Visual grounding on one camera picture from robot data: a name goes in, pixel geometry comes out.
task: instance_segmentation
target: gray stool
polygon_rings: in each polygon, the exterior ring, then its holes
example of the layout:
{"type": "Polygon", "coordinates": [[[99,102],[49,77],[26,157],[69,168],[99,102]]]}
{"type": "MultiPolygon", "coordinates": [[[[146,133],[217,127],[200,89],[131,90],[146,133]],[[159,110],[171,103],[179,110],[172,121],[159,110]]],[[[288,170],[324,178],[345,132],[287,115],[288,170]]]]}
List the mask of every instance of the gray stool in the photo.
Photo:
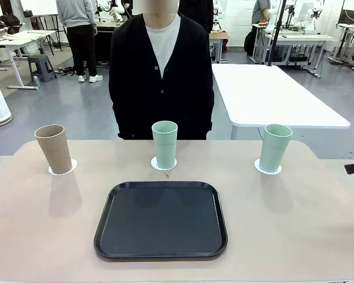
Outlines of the gray stool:
{"type": "Polygon", "coordinates": [[[32,81],[34,81],[35,75],[44,82],[51,81],[57,77],[47,55],[29,56],[28,62],[32,81]],[[35,64],[36,71],[33,72],[31,64],[35,64]]]}

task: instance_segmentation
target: gray hoodie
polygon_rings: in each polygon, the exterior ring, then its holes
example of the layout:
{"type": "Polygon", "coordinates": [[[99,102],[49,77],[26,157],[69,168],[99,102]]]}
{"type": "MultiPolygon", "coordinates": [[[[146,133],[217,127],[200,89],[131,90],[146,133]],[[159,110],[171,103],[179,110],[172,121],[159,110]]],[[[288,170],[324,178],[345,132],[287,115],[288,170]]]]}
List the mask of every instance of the gray hoodie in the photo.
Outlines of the gray hoodie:
{"type": "Polygon", "coordinates": [[[57,0],[57,7],[59,19],[67,28],[89,24],[97,26],[91,0],[57,0]]]}

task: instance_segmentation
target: white coaster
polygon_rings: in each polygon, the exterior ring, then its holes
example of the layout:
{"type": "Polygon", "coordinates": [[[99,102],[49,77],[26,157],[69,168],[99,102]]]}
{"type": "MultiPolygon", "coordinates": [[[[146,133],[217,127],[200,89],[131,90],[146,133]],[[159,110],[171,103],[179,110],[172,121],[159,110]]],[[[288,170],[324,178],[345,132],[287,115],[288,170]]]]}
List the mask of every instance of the white coaster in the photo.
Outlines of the white coaster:
{"type": "Polygon", "coordinates": [[[278,167],[278,170],[277,170],[276,172],[274,172],[274,173],[270,173],[270,172],[266,172],[266,171],[262,170],[262,169],[260,168],[260,159],[257,159],[257,160],[254,162],[254,167],[255,167],[258,171],[260,171],[261,173],[268,174],[268,175],[277,175],[277,174],[281,173],[281,171],[282,171],[282,166],[280,166],[280,165],[279,165],[279,167],[278,167]]]}
{"type": "Polygon", "coordinates": [[[158,161],[156,160],[156,156],[151,160],[151,165],[153,168],[155,168],[156,170],[160,170],[160,171],[167,171],[167,170],[171,170],[173,169],[174,167],[176,167],[177,165],[177,159],[175,159],[175,164],[173,165],[172,168],[169,168],[169,169],[161,169],[159,166],[158,166],[158,161]]]}
{"type": "Polygon", "coordinates": [[[60,175],[68,174],[68,173],[72,172],[73,170],[75,170],[76,167],[77,167],[77,161],[76,161],[76,160],[74,160],[74,159],[71,158],[71,163],[72,163],[72,169],[71,169],[70,171],[68,171],[67,173],[64,173],[64,174],[55,174],[55,173],[53,172],[53,170],[51,169],[50,166],[48,167],[48,172],[49,172],[51,175],[54,175],[54,176],[60,176],[60,175]]]}

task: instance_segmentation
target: tray rim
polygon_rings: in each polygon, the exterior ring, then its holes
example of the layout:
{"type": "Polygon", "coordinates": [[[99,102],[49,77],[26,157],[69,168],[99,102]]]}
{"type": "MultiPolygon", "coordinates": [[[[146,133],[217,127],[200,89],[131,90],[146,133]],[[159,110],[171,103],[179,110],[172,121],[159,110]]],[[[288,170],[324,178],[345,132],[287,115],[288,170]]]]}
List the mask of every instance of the tray rim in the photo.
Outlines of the tray rim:
{"type": "Polygon", "coordinates": [[[97,225],[97,230],[96,233],[94,235],[94,239],[93,239],[93,244],[94,244],[94,248],[96,250],[96,252],[107,259],[163,259],[163,258],[167,258],[167,259],[194,259],[194,258],[213,258],[215,256],[220,255],[222,252],[224,252],[225,248],[227,247],[227,243],[228,243],[228,234],[227,234],[227,229],[225,226],[225,221],[224,221],[224,216],[223,216],[223,211],[222,211],[222,207],[221,207],[221,202],[220,202],[220,196],[218,191],[211,186],[208,183],[205,182],[200,182],[200,181],[151,181],[151,182],[123,182],[120,183],[118,185],[116,185],[115,187],[113,187],[106,199],[105,202],[105,206],[103,208],[100,220],[98,222],[97,225]],[[107,219],[107,215],[109,214],[112,206],[110,205],[113,199],[113,196],[115,195],[115,193],[128,188],[131,184],[155,184],[155,183],[167,183],[170,185],[173,185],[175,183],[189,183],[190,185],[194,185],[194,187],[205,187],[207,189],[209,189],[213,196],[214,196],[214,203],[215,203],[215,207],[217,208],[217,217],[218,217],[218,222],[219,222],[219,229],[220,229],[220,234],[222,236],[222,244],[221,246],[213,253],[210,253],[208,255],[177,255],[177,256],[167,256],[167,255],[149,255],[149,256],[130,256],[130,255],[120,255],[120,256],[111,256],[107,253],[105,253],[105,251],[102,249],[101,247],[101,237],[106,225],[106,219],[107,219]]]}

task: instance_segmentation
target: green cup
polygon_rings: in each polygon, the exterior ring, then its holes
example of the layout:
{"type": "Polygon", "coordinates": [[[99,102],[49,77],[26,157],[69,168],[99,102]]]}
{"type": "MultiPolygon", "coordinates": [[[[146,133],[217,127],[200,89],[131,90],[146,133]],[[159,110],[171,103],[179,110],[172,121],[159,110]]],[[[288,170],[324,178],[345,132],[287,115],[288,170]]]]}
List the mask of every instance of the green cup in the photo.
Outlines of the green cup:
{"type": "Polygon", "coordinates": [[[292,129],[284,125],[271,124],[265,127],[260,159],[261,170],[269,173],[278,171],[292,135],[292,129]]]}
{"type": "Polygon", "coordinates": [[[161,169],[175,165],[178,126],[174,122],[160,121],[152,125],[156,160],[161,169]]]}

